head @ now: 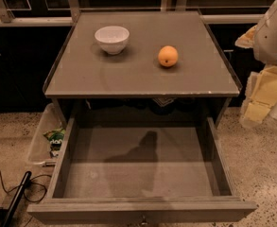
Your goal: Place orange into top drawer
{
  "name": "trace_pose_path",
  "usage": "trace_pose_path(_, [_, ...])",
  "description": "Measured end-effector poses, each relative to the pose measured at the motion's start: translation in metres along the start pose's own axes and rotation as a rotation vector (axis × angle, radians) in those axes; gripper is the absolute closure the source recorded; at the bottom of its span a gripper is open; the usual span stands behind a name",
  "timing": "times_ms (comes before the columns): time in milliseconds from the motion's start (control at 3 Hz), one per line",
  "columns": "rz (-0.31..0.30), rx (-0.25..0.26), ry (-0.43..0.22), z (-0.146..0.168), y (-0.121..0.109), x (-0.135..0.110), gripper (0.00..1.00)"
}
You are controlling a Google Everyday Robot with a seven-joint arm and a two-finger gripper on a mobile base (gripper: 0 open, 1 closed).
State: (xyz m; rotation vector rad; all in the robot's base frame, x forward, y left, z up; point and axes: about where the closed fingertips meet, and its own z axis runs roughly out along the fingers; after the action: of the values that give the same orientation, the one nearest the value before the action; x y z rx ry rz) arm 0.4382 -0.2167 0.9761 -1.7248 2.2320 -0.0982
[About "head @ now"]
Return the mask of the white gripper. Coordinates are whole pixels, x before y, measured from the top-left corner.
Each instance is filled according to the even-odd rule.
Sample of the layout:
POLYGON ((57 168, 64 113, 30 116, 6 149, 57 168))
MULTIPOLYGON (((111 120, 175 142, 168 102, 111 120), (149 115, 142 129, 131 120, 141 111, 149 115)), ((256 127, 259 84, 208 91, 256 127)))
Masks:
POLYGON ((277 119, 277 0, 257 26, 236 39, 235 46, 253 48, 254 57, 267 65, 260 73, 251 72, 242 103, 239 122, 253 128, 270 116, 277 119))

